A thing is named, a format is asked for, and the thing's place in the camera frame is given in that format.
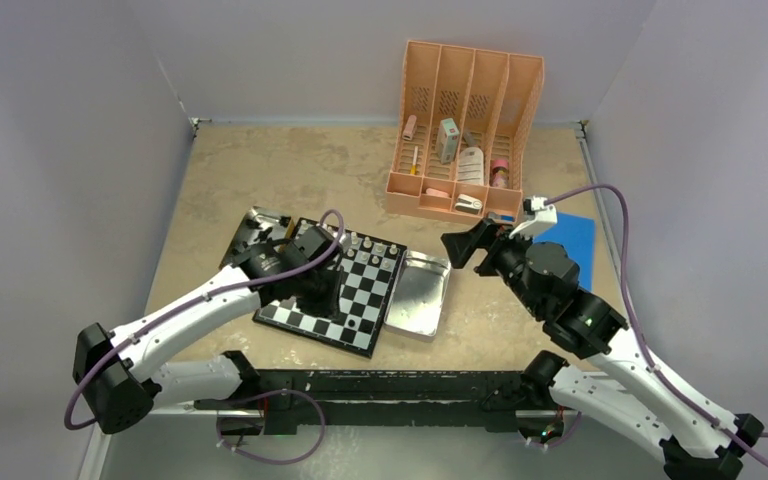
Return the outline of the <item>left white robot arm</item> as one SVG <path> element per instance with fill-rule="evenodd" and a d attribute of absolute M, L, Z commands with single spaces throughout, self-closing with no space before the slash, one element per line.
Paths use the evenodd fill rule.
<path fill-rule="evenodd" d="M 76 384 L 63 414 L 71 431 L 130 428 L 154 408 L 217 399 L 244 409 L 257 399 L 257 374 L 241 353 L 204 363 L 175 363 L 195 341 L 278 300 L 294 299 L 317 316 L 337 311 L 344 228 L 315 224 L 300 236 L 231 250 L 217 274 L 167 306 L 107 330 L 93 323 L 76 339 Z"/>

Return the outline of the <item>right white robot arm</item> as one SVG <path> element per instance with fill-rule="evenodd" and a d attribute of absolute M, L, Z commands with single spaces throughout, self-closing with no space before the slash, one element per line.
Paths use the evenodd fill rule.
<path fill-rule="evenodd" d="M 709 401 L 670 368 L 650 367 L 636 330 L 580 286 L 580 267 L 564 247 L 538 240 L 556 222 L 554 213 L 515 227 L 483 219 L 441 236 L 455 268 L 486 250 L 476 273 L 500 277 L 554 344 L 593 368 L 583 372 L 543 351 L 524 372 L 524 399 L 536 407 L 554 401 L 593 418 L 659 460 L 671 479 L 737 478 L 740 446 L 754 445 L 763 424 Z"/>

